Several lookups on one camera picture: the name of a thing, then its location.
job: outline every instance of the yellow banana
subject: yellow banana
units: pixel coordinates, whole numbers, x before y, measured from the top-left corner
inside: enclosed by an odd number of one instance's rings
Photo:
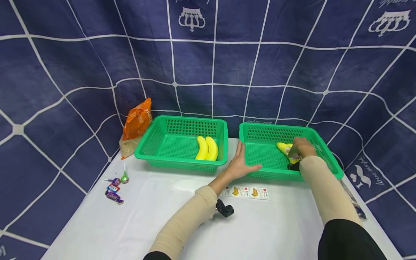
[[[235,186],[234,186],[233,195],[234,195],[234,196],[238,196],[238,189],[237,189],[237,187],[235,187]]]
[[[217,143],[210,136],[206,137],[208,143],[208,155],[206,157],[207,161],[216,161],[218,157],[218,146]]]
[[[300,158],[297,154],[289,157],[289,151],[293,144],[277,143],[276,146],[284,155],[286,155],[290,163],[295,164],[300,161]]]
[[[257,192],[257,190],[255,188],[253,188],[253,193],[251,194],[251,196],[253,196],[253,197],[259,196],[259,193]]]
[[[207,141],[202,137],[198,136],[196,138],[199,144],[199,152],[195,157],[195,160],[205,160],[208,155],[208,144]]]

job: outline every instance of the arm sleeve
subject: arm sleeve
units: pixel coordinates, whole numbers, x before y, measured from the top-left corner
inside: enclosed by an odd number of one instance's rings
[[[347,219],[361,225],[348,194],[322,158],[304,158],[300,162],[300,173],[309,183],[324,225],[332,219]]]
[[[144,259],[177,260],[192,233],[214,215],[217,199],[217,194],[209,186],[196,190],[195,196],[163,226]]]
[[[334,219],[326,223],[318,260],[387,260],[373,238],[355,222]]]

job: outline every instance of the orange snack bag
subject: orange snack bag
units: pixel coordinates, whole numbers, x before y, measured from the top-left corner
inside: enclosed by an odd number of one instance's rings
[[[143,103],[132,108],[127,115],[123,136],[119,141],[121,159],[125,159],[134,153],[141,137],[152,123],[151,105],[152,100],[149,97]]]

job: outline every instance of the white tablecloth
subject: white tablecloth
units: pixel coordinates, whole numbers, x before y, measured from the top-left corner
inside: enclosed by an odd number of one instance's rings
[[[229,140],[228,161],[237,139]],[[43,260],[137,260],[148,252],[158,231],[189,198],[217,173],[156,168],[134,156],[117,156],[103,178],[120,177],[127,165],[130,182],[121,184],[123,205],[107,199],[106,181],[98,181],[58,235]],[[380,225],[346,177],[344,182],[362,206],[365,229],[387,259],[401,259]],[[235,213],[219,214],[199,227],[187,243],[182,259],[317,259],[323,225],[308,185],[244,177],[233,184],[267,188],[270,200],[224,197]]]

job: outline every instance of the green plastic basket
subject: green plastic basket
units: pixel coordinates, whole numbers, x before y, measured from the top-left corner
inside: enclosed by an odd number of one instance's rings
[[[303,181],[300,172],[287,169],[289,160],[277,148],[277,142],[292,143],[295,137],[305,137],[316,148],[316,153],[324,159],[328,168],[337,179],[344,176],[344,172],[337,160],[325,144],[324,140],[312,128],[302,126],[283,126],[257,123],[240,124],[240,140],[245,144],[245,161],[248,165],[262,164],[259,171],[250,176]]]
[[[197,136],[211,136],[218,145],[216,161],[195,160]],[[157,167],[215,171],[227,161],[227,122],[186,116],[158,116],[139,142],[134,155]]]

